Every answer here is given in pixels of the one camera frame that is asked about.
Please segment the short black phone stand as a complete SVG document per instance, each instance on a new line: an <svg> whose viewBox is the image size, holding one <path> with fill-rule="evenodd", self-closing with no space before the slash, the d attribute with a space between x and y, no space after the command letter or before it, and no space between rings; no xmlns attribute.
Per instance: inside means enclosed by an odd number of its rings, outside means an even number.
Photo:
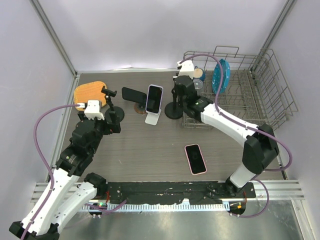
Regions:
<svg viewBox="0 0 320 240"><path fill-rule="evenodd" d="M101 93L104 94L106 103L109 106L104 114L105 120L108 122L108 112L115 112L115 121L120 123L125 117L124 110L121 107L114 106L112 102L112 98L117 95L117 91L109 90L105 86L103 86L101 89Z"/></svg>

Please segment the tall black phone stand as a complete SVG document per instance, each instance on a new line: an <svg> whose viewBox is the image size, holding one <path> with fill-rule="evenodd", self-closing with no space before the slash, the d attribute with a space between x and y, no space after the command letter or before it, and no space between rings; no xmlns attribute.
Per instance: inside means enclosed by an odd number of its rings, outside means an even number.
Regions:
<svg viewBox="0 0 320 240"><path fill-rule="evenodd" d="M183 110L177 102L177 94L175 92L175 102L170 102L165 106L165 115L172 120L178 120L183 116Z"/></svg>

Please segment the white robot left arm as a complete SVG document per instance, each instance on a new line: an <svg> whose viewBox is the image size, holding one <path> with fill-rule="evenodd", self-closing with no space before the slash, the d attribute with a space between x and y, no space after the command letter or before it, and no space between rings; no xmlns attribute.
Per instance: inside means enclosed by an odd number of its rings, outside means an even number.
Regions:
<svg viewBox="0 0 320 240"><path fill-rule="evenodd" d="M60 154L50 183L41 197L21 221L11 224L9 231L21 240L57 240L67 223L89 200L102 199L107 192L107 181L89 173L79 189L69 198L66 194L93 161L104 135L120 133L122 118L106 111L89 118L80 112L69 146Z"/></svg>

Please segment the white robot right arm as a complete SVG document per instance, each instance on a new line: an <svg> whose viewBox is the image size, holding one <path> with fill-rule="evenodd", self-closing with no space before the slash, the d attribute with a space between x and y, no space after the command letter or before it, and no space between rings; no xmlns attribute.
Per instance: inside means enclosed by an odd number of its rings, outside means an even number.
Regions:
<svg viewBox="0 0 320 240"><path fill-rule="evenodd" d="M242 163L225 181L226 193L238 197L244 186L279 155L273 129L267 124L258 126L246 122L218 107L211 99L198 95L187 75L177 76L173 82L179 107L188 117L220 130L243 147Z"/></svg>

